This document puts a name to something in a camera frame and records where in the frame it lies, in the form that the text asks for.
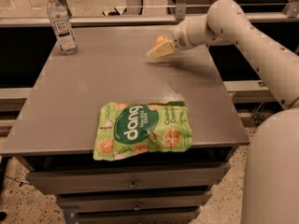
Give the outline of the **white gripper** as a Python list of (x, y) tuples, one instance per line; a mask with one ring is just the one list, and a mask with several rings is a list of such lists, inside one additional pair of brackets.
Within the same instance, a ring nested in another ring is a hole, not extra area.
[(147, 55), (151, 59), (158, 59), (175, 52), (175, 46), (180, 50), (193, 49), (194, 45), (188, 37), (188, 22), (183, 21), (170, 28), (171, 40), (164, 40), (154, 46)]

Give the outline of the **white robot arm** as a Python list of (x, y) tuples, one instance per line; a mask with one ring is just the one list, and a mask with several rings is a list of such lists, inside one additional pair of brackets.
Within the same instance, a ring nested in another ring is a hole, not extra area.
[(265, 120), (248, 148), (241, 224), (299, 224), (299, 57), (255, 28), (233, 0), (180, 22), (148, 52), (157, 59), (176, 49), (233, 44), (283, 110)]

